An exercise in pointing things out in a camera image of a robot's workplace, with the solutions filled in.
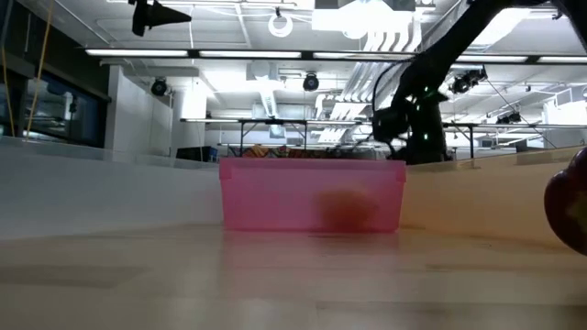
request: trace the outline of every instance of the security camera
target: security camera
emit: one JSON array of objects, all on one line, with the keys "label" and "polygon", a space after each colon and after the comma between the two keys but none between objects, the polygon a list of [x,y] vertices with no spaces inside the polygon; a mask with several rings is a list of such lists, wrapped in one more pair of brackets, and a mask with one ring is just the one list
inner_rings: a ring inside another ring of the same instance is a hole
[{"label": "security camera", "polygon": [[318,78],[316,77],[315,73],[310,72],[305,76],[304,90],[306,92],[313,92],[317,90],[319,85],[320,82],[318,81]]},{"label": "security camera", "polygon": [[167,92],[167,83],[164,77],[155,78],[155,82],[150,87],[150,92],[155,96],[164,96]]}]

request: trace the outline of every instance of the window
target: window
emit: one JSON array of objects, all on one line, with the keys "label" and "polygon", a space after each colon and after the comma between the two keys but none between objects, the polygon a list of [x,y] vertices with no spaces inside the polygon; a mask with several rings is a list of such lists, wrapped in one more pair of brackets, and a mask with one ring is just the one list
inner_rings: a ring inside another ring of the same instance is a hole
[{"label": "window", "polygon": [[[36,88],[35,80],[29,80],[25,115],[27,122]],[[102,147],[102,117],[104,116],[99,115],[99,102],[91,95],[78,91],[48,74],[42,75],[31,125],[31,133],[36,133],[36,137]]]}]

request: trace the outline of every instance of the black robotic arm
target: black robotic arm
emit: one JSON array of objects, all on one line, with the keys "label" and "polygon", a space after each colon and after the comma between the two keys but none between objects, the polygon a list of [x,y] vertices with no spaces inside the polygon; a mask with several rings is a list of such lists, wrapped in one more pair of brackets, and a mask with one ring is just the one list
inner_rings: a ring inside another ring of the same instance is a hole
[{"label": "black robotic arm", "polygon": [[[439,104],[447,100],[437,90],[450,66],[503,9],[537,6],[547,0],[473,0],[449,32],[436,44],[418,54],[400,78],[392,104],[374,112],[373,137],[391,143],[410,132],[407,147],[394,154],[408,164],[442,161],[447,155]],[[553,0],[567,15],[587,50],[587,0]]]}]

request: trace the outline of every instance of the wooden table surface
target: wooden table surface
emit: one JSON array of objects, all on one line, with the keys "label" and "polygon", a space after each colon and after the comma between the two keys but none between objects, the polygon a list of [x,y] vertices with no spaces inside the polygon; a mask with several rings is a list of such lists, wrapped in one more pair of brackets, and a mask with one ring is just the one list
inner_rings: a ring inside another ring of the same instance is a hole
[{"label": "wooden table surface", "polygon": [[418,230],[4,242],[0,329],[587,329],[587,258]]}]

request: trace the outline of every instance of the red apple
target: red apple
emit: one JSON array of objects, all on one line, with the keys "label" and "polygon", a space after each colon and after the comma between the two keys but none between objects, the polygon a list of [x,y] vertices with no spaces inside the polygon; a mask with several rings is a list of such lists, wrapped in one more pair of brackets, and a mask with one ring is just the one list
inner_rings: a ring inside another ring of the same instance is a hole
[{"label": "red apple", "polygon": [[587,148],[548,183],[544,207],[550,227],[567,246],[587,255]]}]

